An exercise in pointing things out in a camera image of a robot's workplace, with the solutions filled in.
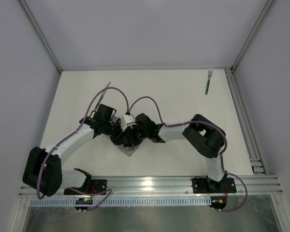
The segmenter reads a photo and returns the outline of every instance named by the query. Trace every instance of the metal floor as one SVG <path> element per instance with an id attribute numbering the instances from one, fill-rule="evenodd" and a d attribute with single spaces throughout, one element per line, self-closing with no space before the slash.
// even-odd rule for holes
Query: metal floor
<path id="1" fill-rule="evenodd" d="M 243 198 L 229 196 L 227 208 L 240 204 Z M 218 213 L 208 206 L 114 207 L 86 214 L 75 211 L 72 207 L 30 208 L 23 232 L 282 231 L 269 195 L 249 196 L 247 204 L 233 213 Z"/>

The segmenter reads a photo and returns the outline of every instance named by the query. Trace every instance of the gray wall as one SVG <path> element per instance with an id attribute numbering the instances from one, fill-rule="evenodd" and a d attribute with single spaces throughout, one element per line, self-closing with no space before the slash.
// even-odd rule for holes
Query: gray wall
<path id="1" fill-rule="evenodd" d="M 28 153 L 40 143 L 58 79 L 17 1 L 0 0 L 0 232 L 15 214 Z"/>
<path id="2" fill-rule="evenodd" d="M 290 0 L 277 1 L 236 74 L 269 169 L 290 204 Z"/>
<path id="3" fill-rule="evenodd" d="M 265 0 L 27 0 L 63 70 L 231 66 Z"/>

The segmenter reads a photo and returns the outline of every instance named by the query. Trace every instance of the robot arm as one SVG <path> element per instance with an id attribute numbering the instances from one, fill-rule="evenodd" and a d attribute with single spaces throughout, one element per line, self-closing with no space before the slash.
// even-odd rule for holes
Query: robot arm
<path id="1" fill-rule="evenodd" d="M 224 187 L 226 174 L 221 168 L 218 155 L 219 150 L 224 145 L 224 139 L 216 129 L 195 123 L 174 127 L 156 124 L 145 114 L 140 114 L 136 118 L 133 115 L 125 114 L 121 119 L 113 120 L 114 111 L 116 110 L 100 104 L 94 116 L 85 118 L 81 128 L 74 135 L 69 136 L 60 146 L 56 147 L 57 143 L 54 143 L 44 149 L 33 148 L 29 154 L 23 182 L 35 189 L 37 188 L 41 164 L 47 154 L 56 147 L 44 167 L 40 192 L 46 196 L 52 196 L 58 189 L 73 187 L 81 192 L 91 193 L 93 181 L 89 173 L 80 169 L 62 171 L 61 166 L 83 144 L 98 135 L 105 134 L 110 136 L 113 144 L 129 151 L 136 149 L 146 138 L 154 143 L 187 139 L 205 157 L 208 170 L 207 180 L 211 189 L 215 191 Z M 202 115 L 195 115 L 192 121 L 212 125 Z"/>
<path id="2" fill-rule="evenodd" d="M 195 115 L 190 121 L 199 121 L 207 123 L 189 124 L 183 123 L 179 126 L 158 124 L 155 128 L 155 123 L 144 114 L 136 117 L 136 124 L 140 128 L 144 128 L 141 132 L 144 138 L 148 138 L 155 143 L 164 143 L 171 140 L 188 140 L 191 145 L 205 158 L 207 166 L 207 180 L 213 191 L 218 191 L 224 187 L 224 180 L 227 177 L 221 167 L 219 152 L 224 146 L 224 138 L 221 134 L 210 125 L 214 125 L 202 115 Z"/>

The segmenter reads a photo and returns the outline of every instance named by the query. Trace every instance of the white table surface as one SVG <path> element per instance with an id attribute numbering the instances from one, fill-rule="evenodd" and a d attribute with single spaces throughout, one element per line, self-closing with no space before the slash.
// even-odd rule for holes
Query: white table surface
<path id="1" fill-rule="evenodd" d="M 205 95 L 207 70 L 159 71 L 68 71 L 63 72 L 52 105 L 42 147 L 57 142 L 78 126 L 93 96 L 112 81 L 128 97 L 130 105 L 141 96 L 151 96 L 158 103 L 166 123 L 176 123 L 201 114 L 227 134 L 224 153 L 226 169 L 234 174 L 253 174 L 241 128 L 224 70 L 214 70 L 208 95 Z M 126 111 L 124 98 L 108 90 L 103 104 Z M 133 108 L 135 116 L 145 113 L 159 123 L 157 110 L 149 99 Z M 83 145 L 64 163 L 63 169 L 83 169 L 92 175 L 206 175 L 204 158 L 185 140 L 154 144 L 144 140 L 128 157 L 104 135 Z"/>

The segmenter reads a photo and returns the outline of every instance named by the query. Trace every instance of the white connector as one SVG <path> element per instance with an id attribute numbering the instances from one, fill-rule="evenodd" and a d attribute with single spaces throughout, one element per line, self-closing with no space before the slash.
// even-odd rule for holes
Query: white connector
<path id="1" fill-rule="evenodd" d="M 127 127 L 135 125 L 135 117 L 134 115 L 124 114 L 121 117 L 121 129 L 124 131 Z"/>

